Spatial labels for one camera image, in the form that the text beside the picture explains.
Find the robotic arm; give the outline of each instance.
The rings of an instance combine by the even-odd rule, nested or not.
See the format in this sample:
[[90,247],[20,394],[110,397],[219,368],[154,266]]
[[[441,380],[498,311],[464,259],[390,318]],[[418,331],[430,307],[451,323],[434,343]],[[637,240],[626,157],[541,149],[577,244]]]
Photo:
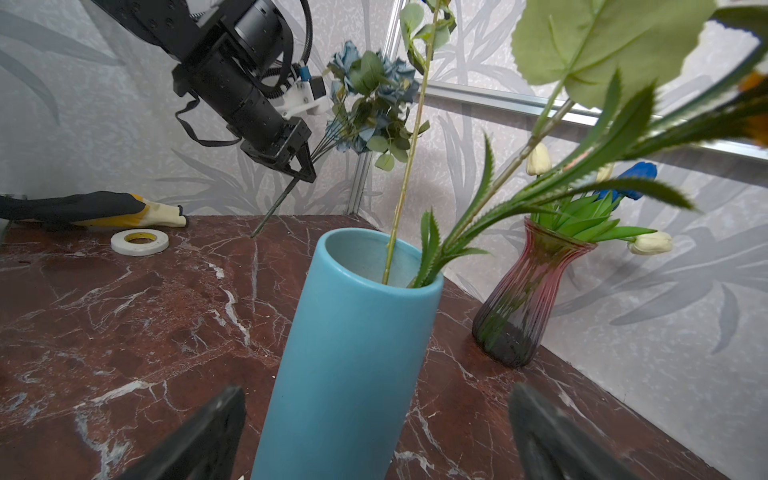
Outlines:
[[[312,19],[307,0],[301,0],[306,17],[307,41],[300,64],[293,64],[293,33],[271,0],[223,0],[203,14],[190,15],[186,0],[93,0],[120,25],[142,40],[157,45],[180,63],[173,70],[174,91],[194,97],[176,117],[193,140],[206,147],[234,145],[259,164],[314,182],[305,121],[288,118],[296,108],[282,108],[268,101],[282,96],[295,80],[303,101],[315,104],[325,96],[321,77],[310,77],[306,61],[312,48]],[[280,54],[279,67],[272,67]],[[277,76],[275,85],[262,80]],[[237,139],[199,140],[179,115],[195,108],[200,99],[226,122]],[[300,169],[290,161],[296,157]]]

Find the orange flower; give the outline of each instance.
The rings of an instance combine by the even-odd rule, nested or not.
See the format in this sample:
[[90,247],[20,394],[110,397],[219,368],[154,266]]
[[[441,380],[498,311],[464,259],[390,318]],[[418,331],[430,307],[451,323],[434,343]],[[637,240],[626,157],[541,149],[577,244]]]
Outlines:
[[[763,83],[766,75],[753,71],[739,85],[739,91],[747,91]],[[761,147],[768,147],[768,115],[755,115],[746,120],[746,132]]]

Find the white tulip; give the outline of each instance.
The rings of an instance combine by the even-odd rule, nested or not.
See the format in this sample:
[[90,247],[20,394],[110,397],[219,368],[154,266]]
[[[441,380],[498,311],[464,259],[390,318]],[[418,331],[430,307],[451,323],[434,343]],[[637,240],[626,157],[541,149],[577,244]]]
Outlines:
[[549,150],[544,144],[536,145],[525,164],[525,173],[528,175],[542,175],[552,170],[552,160],[549,159]]
[[657,255],[671,252],[672,236],[665,232],[644,233],[638,235],[634,242],[628,245],[629,251],[635,255]]
[[614,164],[612,162],[609,164],[605,164],[602,167],[598,168],[598,175],[595,177],[594,181],[605,182],[606,180],[610,180],[611,175],[613,173],[614,173]]

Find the gloved hand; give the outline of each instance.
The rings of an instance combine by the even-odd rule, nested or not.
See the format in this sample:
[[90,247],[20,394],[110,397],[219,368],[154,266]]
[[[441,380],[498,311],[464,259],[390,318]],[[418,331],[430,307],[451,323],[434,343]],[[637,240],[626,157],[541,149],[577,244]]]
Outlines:
[[0,197],[0,218],[93,227],[187,225],[187,218],[181,214],[181,207],[158,204],[138,195],[105,191],[40,200]]

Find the vase opening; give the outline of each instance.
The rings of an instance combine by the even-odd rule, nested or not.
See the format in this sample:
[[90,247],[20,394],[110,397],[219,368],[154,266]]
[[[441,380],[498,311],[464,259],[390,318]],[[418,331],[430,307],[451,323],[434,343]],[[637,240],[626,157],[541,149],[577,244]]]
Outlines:
[[421,253],[402,240],[397,240],[389,282],[381,285],[386,263],[389,235],[363,228],[334,230],[325,240],[330,257],[340,267],[382,287],[406,288],[419,272]]

